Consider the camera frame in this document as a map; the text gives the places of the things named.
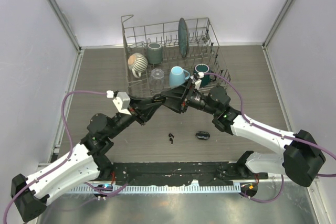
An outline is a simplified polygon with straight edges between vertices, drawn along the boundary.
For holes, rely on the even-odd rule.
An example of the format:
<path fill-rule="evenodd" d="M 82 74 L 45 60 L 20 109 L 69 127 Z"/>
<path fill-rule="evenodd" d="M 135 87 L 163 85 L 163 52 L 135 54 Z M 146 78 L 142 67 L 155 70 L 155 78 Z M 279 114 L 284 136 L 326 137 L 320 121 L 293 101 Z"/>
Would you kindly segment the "small black earbud case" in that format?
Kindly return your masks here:
<path fill-rule="evenodd" d="M 152 100 L 154 102 L 164 102 L 165 101 L 165 97 L 161 96 L 160 94 L 156 94 L 152 97 Z"/>

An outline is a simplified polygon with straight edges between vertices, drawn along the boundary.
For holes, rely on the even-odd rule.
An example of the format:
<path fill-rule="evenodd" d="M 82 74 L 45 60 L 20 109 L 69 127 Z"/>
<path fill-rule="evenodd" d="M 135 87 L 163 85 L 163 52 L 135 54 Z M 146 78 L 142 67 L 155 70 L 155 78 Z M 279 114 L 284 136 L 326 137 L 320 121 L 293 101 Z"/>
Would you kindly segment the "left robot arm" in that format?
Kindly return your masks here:
<path fill-rule="evenodd" d="M 112 139 L 135 121 L 145 124 L 165 100 L 161 95 L 132 98 L 111 90 L 102 96 L 111 99 L 117 108 L 114 117 L 95 114 L 87 135 L 78 144 L 71 144 L 67 154 L 34 174 L 18 174 L 12 179 L 10 203 L 16 206 L 23 222 L 41 215 L 54 200 L 79 184 L 94 179 L 107 181 L 112 164 L 105 154 L 113 146 Z"/>

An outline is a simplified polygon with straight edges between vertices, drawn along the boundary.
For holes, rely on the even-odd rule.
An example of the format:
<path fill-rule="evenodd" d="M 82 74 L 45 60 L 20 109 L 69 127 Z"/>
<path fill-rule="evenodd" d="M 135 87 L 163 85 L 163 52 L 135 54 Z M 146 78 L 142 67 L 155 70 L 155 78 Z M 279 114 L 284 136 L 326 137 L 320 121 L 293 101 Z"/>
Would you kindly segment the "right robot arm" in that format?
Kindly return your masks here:
<path fill-rule="evenodd" d="M 250 179 L 256 173 L 273 173 L 286 175 L 296 184 L 309 187 L 326 161 L 309 132 L 282 131 L 254 121 L 230 106 L 224 87 L 215 86 L 204 95 L 194 84 L 186 82 L 159 96 L 163 98 L 163 105 L 176 113 L 184 113 L 192 107 L 211 114 L 219 131 L 244 137 L 272 151 L 271 154 L 246 151 L 241 157 L 243 163 L 237 166 L 242 179 Z"/>

